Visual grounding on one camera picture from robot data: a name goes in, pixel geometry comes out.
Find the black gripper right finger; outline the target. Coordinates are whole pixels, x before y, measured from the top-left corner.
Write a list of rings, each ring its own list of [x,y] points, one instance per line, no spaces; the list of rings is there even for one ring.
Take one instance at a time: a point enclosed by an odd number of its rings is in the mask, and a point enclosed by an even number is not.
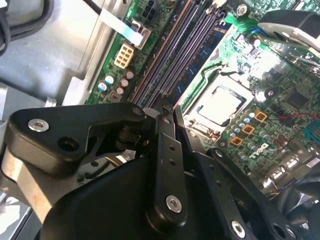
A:
[[[176,134],[186,155],[185,166],[195,171],[206,191],[219,240],[301,240],[302,235],[276,206],[219,148],[205,151],[198,135],[185,127],[182,110],[174,109]]]

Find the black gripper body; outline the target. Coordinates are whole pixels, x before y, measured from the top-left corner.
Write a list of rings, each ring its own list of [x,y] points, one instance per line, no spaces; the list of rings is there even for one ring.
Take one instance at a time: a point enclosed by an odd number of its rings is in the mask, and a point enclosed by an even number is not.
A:
[[[63,196],[43,240],[229,240],[230,223],[180,153],[132,160]]]

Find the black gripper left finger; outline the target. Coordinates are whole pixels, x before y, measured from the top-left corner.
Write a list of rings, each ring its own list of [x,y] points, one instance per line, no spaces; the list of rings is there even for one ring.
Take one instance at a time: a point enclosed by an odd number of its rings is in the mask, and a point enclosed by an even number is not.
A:
[[[131,102],[22,109],[8,119],[1,170],[42,222],[65,195],[130,161],[182,154],[173,115]]]

